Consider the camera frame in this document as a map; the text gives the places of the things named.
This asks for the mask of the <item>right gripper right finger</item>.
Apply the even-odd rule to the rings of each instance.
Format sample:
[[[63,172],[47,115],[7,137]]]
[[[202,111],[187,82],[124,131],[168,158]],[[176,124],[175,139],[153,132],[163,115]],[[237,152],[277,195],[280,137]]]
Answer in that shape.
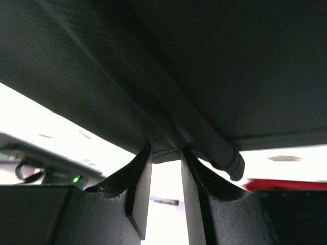
[[[326,191],[249,192],[181,152],[190,244],[326,244]]]

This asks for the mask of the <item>black t shirt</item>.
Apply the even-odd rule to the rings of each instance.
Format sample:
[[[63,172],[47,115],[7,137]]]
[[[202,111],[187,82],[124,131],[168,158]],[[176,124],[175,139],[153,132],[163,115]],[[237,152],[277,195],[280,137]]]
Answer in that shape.
[[[326,143],[326,1],[1,1],[1,82],[154,162]]]

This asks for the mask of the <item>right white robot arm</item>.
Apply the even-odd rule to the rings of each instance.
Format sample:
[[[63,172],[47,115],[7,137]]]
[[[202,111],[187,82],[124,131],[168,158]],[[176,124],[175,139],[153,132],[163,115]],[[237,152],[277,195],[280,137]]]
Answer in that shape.
[[[145,239],[152,149],[145,146],[111,176],[1,134],[15,173],[39,172],[1,186],[1,244],[140,244]],[[190,244],[326,244],[326,188],[280,184],[245,191],[187,148],[181,175]]]

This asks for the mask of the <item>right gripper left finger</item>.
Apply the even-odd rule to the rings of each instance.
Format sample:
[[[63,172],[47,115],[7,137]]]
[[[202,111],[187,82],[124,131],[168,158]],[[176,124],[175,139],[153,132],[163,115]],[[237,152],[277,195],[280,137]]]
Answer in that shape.
[[[151,146],[100,183],[1,186],[1,244],[140,244],[145,238]]]

